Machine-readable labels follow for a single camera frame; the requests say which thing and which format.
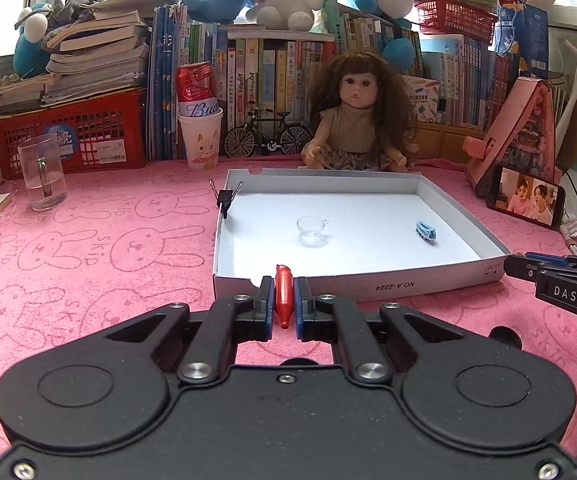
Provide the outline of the red crayon cap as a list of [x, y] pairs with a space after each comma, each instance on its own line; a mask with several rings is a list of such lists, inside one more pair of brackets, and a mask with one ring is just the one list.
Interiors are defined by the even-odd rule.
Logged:
[[274, 279], [274, 312], [283, 330], [288, 330], [295, 311], [294, 276], [285, 264], [276, 266]]

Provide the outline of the smartphone showing video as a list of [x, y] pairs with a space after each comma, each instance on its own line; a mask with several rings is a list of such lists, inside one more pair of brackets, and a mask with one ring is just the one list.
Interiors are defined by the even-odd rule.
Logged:
[[490, 209], [556, 229], [563, 220], [566, 192], [557, 184], [497, 166], [486, 197]]

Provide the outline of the white shallow cardboard box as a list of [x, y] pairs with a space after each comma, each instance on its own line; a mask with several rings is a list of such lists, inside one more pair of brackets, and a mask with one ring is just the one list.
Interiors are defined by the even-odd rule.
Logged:
[[[457, 200], [420, 174], [245, 169], [228, 218], [218, 218], [214, 289], [249, 294], [278, 264], [308, 278], [313, 292], [377, 301], [492, 283], [511, 253]], [[296, 221], [328, 221], [326, 244], [302, 246]], [[415, 231], [424, 221], [435, 243]]]

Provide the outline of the blue hair clip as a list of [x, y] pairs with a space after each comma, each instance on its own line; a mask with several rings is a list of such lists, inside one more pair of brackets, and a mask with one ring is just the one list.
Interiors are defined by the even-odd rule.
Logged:
[[436, 229], [424, 221], [416, 222], [415, 231], [426, 242], [435, 243], [437, 240]]

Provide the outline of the black binder clip on box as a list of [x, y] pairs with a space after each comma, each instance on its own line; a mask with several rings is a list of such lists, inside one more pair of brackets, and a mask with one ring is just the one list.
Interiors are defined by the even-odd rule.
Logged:
[[210, 179], [209, 186], [212, 193], [214, 193], [215, 195], [216, 205], [221, 214], [221, 218], [223, 220], [226, 220], [228, 218], [229, 209], [231, 208], [232, 203], [234, 202], [234, 198], [238, 196], [239, 192], [241, 192], [243, 183], [242, 182], [238, 183], [238, 185], [236, 185], [236, 188], [221, 188], [221, 190], [218, 190], [215, 181]]

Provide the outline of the miniature black bicycle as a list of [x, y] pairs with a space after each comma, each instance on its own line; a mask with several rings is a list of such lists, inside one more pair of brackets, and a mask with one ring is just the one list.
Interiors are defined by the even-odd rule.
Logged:
[[303, 122], [288, 119], [290, 112], [274, 115], [271, 108], [262, 110], [249, 101], [244, 125], [226, 133], [224, 154], [229, 158], [249, 158], [253, 155], [298, 155], [312, 139]]

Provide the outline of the white paper cup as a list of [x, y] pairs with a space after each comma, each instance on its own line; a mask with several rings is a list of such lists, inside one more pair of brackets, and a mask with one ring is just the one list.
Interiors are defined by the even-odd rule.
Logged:
[[210, 170], [218, 165], [223, 110], [215, 114], [180, 116], [186, 160], [191, 169]]

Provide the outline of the brown-haired doll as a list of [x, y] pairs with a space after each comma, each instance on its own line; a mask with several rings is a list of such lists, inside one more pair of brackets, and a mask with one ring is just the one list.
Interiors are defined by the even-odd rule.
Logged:
[[310, 93], [313, 138], [301, 151], [308, 169], [407, 171], [418, 140], [401, 76], [372, 52], [348, 51], [325, 66]]

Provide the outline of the red Budweiser can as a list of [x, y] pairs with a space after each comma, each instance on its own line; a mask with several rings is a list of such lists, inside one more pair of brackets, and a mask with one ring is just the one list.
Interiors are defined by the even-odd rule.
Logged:
[[178, 113], [182, 117], [205, 117], [218, 113], [214, 69], [208, 62], [182, 65], [177, 71]]

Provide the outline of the red plastic crate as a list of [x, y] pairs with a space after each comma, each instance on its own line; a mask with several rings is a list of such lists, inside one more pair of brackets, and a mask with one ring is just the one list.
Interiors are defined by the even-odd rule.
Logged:
[[3, 177], [23, 177], [17, 147], [49, 133], [57, 136], [62, 165], [68, 174], [143, 167], [145, 99], [145, 90], [130, 89], [0, 116]]

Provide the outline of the red plastic basket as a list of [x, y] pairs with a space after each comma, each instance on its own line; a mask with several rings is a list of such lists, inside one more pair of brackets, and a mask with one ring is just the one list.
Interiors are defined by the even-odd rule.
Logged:
[[492, 44], [497, 15], [457, 0], [418, 0], [417, 22], [424, 34], [461, 34]]

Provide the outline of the clear glass mug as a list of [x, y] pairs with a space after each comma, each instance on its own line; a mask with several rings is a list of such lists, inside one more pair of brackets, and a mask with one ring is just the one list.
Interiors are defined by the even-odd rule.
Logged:
[[67, 185], [56, 134], [25, 140], [17, 151], [31, 209], [44, 211], [63, 203]]

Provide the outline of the stack of books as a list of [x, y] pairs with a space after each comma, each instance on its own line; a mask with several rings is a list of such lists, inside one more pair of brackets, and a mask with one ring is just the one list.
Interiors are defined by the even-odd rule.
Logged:
[[41, 104], [137, 86], [145, 77], [155, 10], [181, 0], [54, 0]]

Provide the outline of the blue penguin plush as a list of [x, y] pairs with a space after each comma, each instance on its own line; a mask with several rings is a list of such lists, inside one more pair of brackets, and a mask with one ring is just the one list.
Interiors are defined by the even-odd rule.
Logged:
[[46, 72], [50, 52], [42, 48], [42, 41], [49, 29], [52, 4], [39, 2], [26, 6], [20, 12], [15, 29], [19, 32], [16, 42], [13, 68], [23, 79]]

